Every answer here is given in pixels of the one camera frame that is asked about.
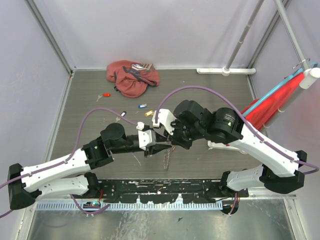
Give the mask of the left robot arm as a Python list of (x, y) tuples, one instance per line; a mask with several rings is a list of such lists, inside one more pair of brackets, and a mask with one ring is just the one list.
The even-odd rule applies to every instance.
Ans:
[(137, 134), (126, 135), (120, 123), (111, 123), (100, 132), (100, 136), (73, 153), (52, 161), (30, 167), (19, 163), (8, 169), (8, 195), (10, 210), (24, 209), (43, 195), (40, 188), (50, 186), (55, 180), (72, 174), (88, 172), (113, 162), (114, 154), (143, 152), (154, 155), (169, 148), (167, 137), (143, 122), (137, 126)]

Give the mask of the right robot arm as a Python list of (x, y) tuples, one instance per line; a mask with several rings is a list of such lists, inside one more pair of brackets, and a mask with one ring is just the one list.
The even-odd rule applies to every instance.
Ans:
[(291, 151), (275, 143), (245, 123), (231, 108), (222, 107), (214, 112), (193, 100), (182, 101), (173, 111), (176, 118), (171, 142), (189, 149), (196, 140), (205, 139), (215, 144), (235, 147), (257, 159), (261, 164), (242, 171), (225, 171), (219, 191), (225, 197), (235, 192), (256, 187), (289, 194), (304, 186), (305, 175), (299, 171), (299, 160), (307, 154)]

